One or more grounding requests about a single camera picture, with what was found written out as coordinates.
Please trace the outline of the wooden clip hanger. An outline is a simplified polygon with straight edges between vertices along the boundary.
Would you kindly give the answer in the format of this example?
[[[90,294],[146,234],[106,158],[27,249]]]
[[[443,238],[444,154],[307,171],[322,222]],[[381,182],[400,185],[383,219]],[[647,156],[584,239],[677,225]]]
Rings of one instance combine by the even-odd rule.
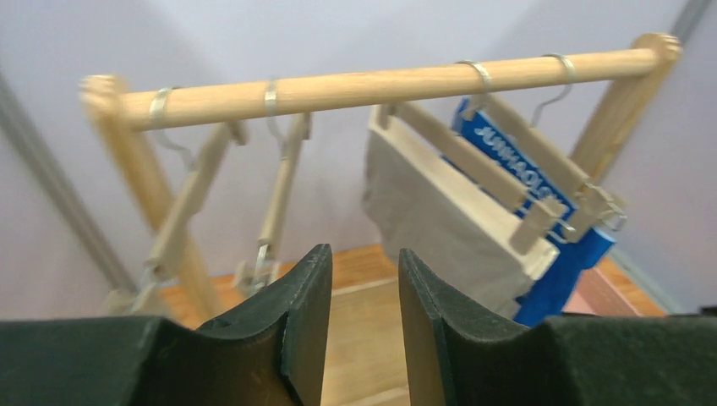
[[[265,90],[266,125],[280,147],[280,162],[265,220],[258,237],[254,266],[240,262],[235,270],[233,286],[247,299],[277,279],[281,262],[279,252],[287,208],[303,143],[310,138],[312,117],[309,112],[292,115],[286,134],[276,122],[278,109],[277,79],[268,81]]]

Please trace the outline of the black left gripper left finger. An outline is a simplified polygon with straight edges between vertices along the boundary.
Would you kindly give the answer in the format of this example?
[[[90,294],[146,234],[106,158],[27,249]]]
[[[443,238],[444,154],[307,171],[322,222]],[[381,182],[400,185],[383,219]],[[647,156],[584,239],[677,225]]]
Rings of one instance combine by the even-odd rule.
[[[4,405],[318,405],[332,252],[191,330],[162,316],[1,325]]]

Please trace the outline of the wooden hanger with grey underwear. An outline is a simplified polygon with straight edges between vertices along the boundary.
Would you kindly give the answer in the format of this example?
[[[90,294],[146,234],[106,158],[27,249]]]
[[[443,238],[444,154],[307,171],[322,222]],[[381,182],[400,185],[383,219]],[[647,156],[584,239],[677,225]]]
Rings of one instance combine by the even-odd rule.
[[[369,129],[418,172],[536,281],[558,255],[547,236],[566,206],[532,199],[527,187],[415,101],[373,107]]]

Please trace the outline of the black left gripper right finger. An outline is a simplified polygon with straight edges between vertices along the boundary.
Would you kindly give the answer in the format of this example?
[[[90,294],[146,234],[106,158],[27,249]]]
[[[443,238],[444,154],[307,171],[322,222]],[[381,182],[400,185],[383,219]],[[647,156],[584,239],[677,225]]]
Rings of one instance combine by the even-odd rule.
[[[440,279],[413,251],[398,261],[413,405],[713,405],[712,315],[561,315],[510,321]]]

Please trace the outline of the grey underwear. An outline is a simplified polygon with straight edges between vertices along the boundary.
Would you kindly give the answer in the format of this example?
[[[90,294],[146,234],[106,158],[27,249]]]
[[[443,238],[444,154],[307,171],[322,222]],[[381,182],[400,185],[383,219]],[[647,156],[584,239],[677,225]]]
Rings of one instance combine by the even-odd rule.
[[[386,255],[410,249],[470,299],[511,319],[530,277],[401,153],[371,131],[362,207],[379,229]]]

